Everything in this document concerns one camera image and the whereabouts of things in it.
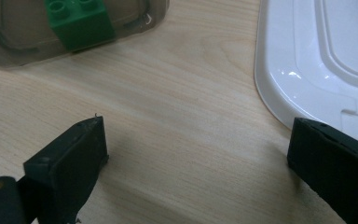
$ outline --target light wood surface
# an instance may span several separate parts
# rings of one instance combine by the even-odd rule
[[[172,0],[154,30],[0,70],[0,175],[104,116],[82,223],[343,223],[286,163],[290,130],[254,82],[257,0]]]

